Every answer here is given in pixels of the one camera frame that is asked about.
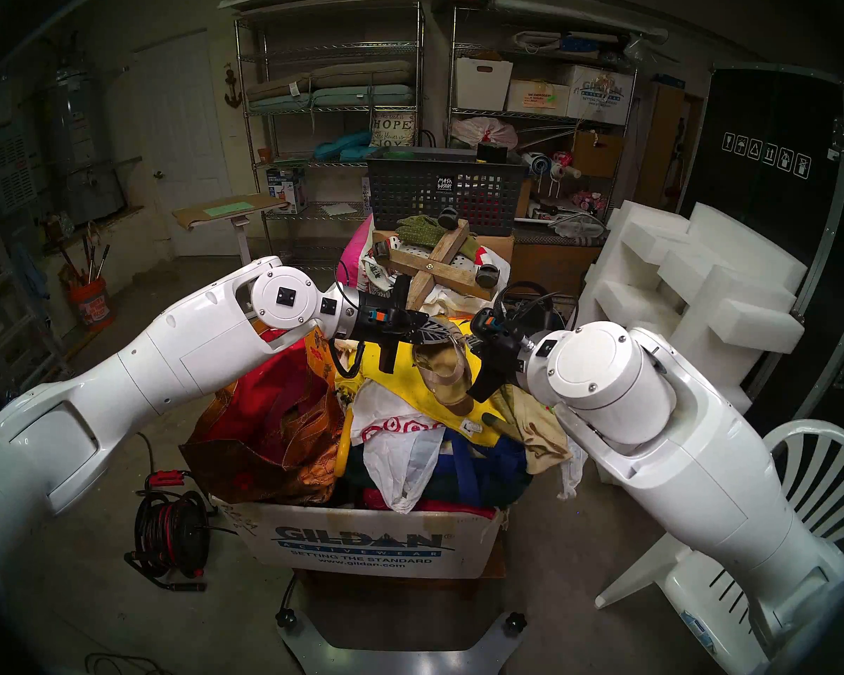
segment water heater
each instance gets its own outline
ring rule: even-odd
[[[100,82],[83,66],[61,66],[47,93],[52,160],[62,205],[76,225],[120,210],[124,204],[112,170]]]

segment metal base plate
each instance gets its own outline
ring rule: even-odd
[[[507,625],[506,612],[468,651],[354,651],[328,643],[303,612],[294,610],[297,622],[278,627],[282,641],[313,675],[495,675],[522,643],[522,633]]]

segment pink bag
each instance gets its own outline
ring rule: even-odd
[[[369,279],[366,277],[362,262],[363,256],[372,251],[372,229],[372,215],[369,215],[353,233],[353,237],[341,254],[344,265],[338,264],[337,266],[337,279],[341,283],[358,290],[365,290],[369,285]]]

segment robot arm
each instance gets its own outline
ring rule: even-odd
[[[831,616],[843,554],[797,518],[760,436],[665,339],[608,321],[523,336],[491,310],[472,332],[473,352],[503,364],[672,536],[729,572],[770,658]]]
[[[320,292],[278,257],[261,258],[166,309],[130,344],[69,381],[41,384],[0,411],[0,564],[43,516],[69,508],[119,443],[185,402],[212,394],[319,327],[382,345],[393,371],[401,339],[427,323],[403,310],[409,279],[388,299],[337,283]],[[266,343],[238,304],[284,333]]]

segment white box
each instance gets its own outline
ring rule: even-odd
[[[505,60],[457,58],[456,107],[502,111],[512,71]]]
[[[626,124],[634,77],[575,65],[570,68],[566,84],[569,85],[566,115],[570,118],[584,118],[611,125]]]
[[[213,502],[261,564],[367,576],[478,578],[504,517]]]
[[[569,103],[569,87],[529,79],[509,83],[507,111],[522,114],[564,116]]]

